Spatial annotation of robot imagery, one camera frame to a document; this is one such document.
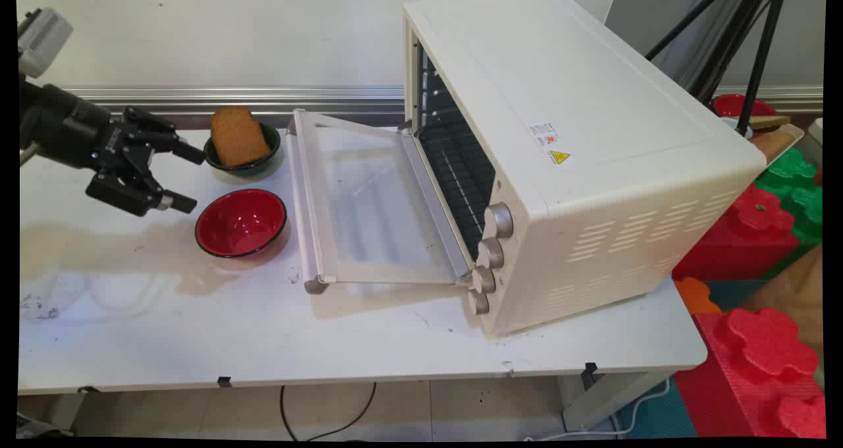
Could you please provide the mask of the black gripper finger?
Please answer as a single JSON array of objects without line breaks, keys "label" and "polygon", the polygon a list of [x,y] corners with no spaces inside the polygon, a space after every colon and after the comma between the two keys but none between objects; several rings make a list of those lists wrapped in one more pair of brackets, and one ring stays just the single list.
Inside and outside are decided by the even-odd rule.
[{"label": "black gripper finger", "polygon": [[148,211],[173,209],[189,214],[198,205],[193,198],[181,195],[160,186],[149,187],[144,182],[124,183],[118,174],[97,172],[86,187],[86,195],[97,201],[121,209],[129,214],[143,217]]},{"label": "black gripper finger", "polygon": [[172,153],[195,165],[202,165],[205,161],[204,151],[178,135],[173,122],[136,107],[126,107],[124,123],[133,127],[132,132],[127,132],[129,144],[148,144],[157,153]]}]

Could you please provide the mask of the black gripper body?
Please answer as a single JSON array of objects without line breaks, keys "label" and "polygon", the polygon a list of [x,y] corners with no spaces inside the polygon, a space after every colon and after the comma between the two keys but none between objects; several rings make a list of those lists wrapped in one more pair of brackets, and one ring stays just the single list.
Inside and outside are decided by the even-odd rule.
[{"label": "black gripper body", "polygon": [[93,171],[127,171],[151,176],[152,151],[142,153],[129,134],[156,127],[157,117],[127,107],[115,120],[106,109],[84,99],[63,100],[63,165]]}]

